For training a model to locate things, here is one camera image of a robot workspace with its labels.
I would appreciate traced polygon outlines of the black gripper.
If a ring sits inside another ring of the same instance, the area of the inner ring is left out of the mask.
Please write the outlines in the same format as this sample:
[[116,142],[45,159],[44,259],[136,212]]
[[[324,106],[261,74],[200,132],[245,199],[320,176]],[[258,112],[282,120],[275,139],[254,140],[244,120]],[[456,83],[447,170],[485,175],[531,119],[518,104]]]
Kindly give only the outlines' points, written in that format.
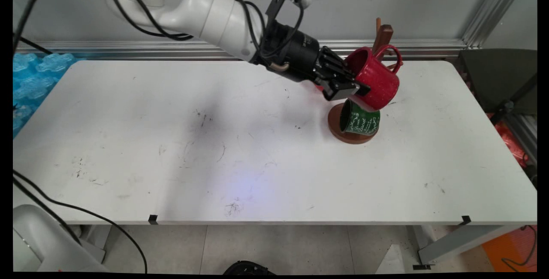
[[266,31],[266,39],[263,41],[265,54],[274,52],[287,39],[290,42],[269,57],[261,58],[258,55],[258,65],[296,83],[315,80],[327,101],[349,99],[353,95],[365,96],[370,92],[368,85],[355,80],[356,75],[345,60],[327,46],[321,48],[321,70],[326,76],[317,77],[313,69],[320,46],[310,35],[300,30],[294,32],[293,27],[278,21],[269,21]]

